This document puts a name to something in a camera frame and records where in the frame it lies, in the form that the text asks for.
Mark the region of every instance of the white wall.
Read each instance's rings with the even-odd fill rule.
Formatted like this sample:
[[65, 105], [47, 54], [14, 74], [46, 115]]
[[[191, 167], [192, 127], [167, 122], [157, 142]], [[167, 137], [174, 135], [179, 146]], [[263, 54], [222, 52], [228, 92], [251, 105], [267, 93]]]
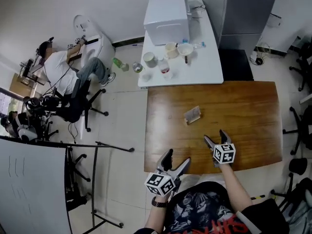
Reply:
[[[277, 28], [266, 26], [258, 46], [265, 42], [271, 49], [287, 52], [292, 44], [300, 47], [311, 39], [312, 0], [275, 0], [272, 13], [281, 16], [282, 23]], [[293, 43], [298, 35], [305, 39]]]
[[0, 55], [15, 69], [50, 37], [66, 48], [77, 37], [73, 18], [81, 13], [112, 42], [144, 36], [147, 4], [148, 0], [0, 0]]

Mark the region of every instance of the white mini fridge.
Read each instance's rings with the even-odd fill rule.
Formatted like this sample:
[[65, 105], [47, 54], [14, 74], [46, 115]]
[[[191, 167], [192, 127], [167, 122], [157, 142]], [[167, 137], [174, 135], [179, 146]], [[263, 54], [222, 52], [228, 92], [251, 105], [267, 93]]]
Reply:
[[144, 28], [154, 45], [190, 41], [191, 18], [187, 0], [149, 0]]

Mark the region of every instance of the gray door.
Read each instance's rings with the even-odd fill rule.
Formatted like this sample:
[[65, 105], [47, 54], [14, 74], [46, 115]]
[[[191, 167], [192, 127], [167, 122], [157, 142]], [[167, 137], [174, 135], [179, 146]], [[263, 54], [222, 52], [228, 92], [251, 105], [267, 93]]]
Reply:
[[262, 33], [275, 0], [227, 0], [223, 35]]
[[221, 37], [219, 49], [243, 49], [249, 57], [261, 34], [225, 35]]

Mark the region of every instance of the person's hand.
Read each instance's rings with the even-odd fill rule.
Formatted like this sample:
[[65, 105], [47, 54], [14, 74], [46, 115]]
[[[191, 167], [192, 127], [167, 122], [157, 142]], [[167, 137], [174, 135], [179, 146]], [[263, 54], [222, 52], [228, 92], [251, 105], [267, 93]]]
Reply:
[[84, 38], [81, 38], [79, 44], [80, 46], [83, 46], [86, 43], [86, 40]]

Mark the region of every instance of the green bottle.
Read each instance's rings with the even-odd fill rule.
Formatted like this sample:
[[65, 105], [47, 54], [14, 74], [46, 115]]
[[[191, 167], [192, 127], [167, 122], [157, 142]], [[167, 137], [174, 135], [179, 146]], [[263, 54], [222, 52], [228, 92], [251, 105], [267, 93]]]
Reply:
[[122, 63], [121, 60], [117, 59], [117, 58], [113, 58], [113, 63], [118, 67], [121, 68], [123, 70], [123, 72], [127, 72], [129, 70], [129, 64], [127, 63]]

